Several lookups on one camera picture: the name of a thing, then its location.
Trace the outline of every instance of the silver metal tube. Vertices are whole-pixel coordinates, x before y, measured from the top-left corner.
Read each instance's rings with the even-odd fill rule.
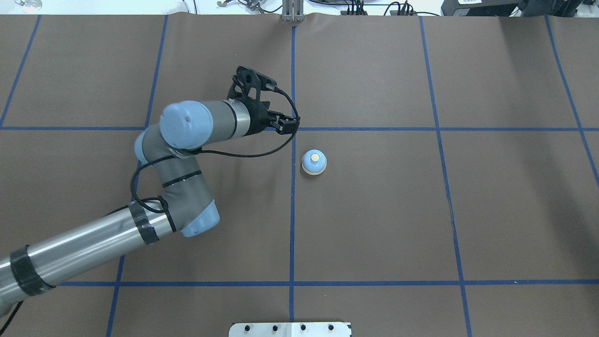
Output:
[[[161,208],[159,203],[148,204],[153,208]],[[158,238],[172,233],[164,213],[145,212]],[[41,279],[55,286],[144,245],[126,208],[32,245],[28,248],[28,256]],[[0,316],[27,297],[13,276],[10,258],[1,259]]]

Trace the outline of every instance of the light blue cap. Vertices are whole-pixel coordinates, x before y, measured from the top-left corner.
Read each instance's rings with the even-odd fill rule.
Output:
[[[206,208],[195,218],[189,225],[181,230],[184,237],[192,237],[201,234],[212,227],[216,226],[220,221],[219,211],[216,209],[214,199],[206,206]]]
[[[206,144],[213,128],[210,110],[196,101],[170,104],[160,116],[162,138],[177,149],[193,150]]]
[[[137,136],[137,138],[135,139],[135,143],[133,145],[133,150],[135,151],[135,156],[137,157],[137,160],[141,161],[142,164],[148,163],[148,161],[146,160],[146,156],[144,156],[144,151],[143,151],[144,136],[146,135],[147,131],[148,131],[148,129],[145,129],[144,132],[142,132],[139,136]]]
[[[308,174],[321,174],[326,168],[326,156],[322,151],[312,149],[303,156],[301,167]]]

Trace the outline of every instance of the white mounting plate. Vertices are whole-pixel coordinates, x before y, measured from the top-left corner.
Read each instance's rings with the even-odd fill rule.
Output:
[[[231,326],[229,337],[352,337],[351,326],[344,322],[236,323]]]

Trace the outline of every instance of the blue and white round object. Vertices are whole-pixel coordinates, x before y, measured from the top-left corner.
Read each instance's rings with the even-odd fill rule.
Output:
[[[326,168],[325,154],[317,149],[306,152],[301,160],[301,168],[312,176],[321,174]]]

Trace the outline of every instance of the robotic arm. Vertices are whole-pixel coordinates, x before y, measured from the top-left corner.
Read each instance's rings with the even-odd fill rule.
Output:
[[[249,96],[251,89],[256,89],[254,98]],[[269,110],[270,102],[260,101],[262,91],[285,96],[296,117]],[[269,155],[292,140],[299,124],[295,104],[287,93],[273,79],[244,67],[237,68],[227,100],[170,104],[160,122],[148,127],[135,141],[135,154],[143,164],[131,180],[135,201],[0,259],[0,317],[29,296],[43,294],[73,276],[151,245],[170,233],[181,231],[191,237],[214,227],[220,216],[194,155]],[[206,144],[249,136],[266,127],[291,136],[279,148],[258,155],[202,150]],[[164,193],[140,200],[134,181],[143,168],[150,166],[158,171]]]

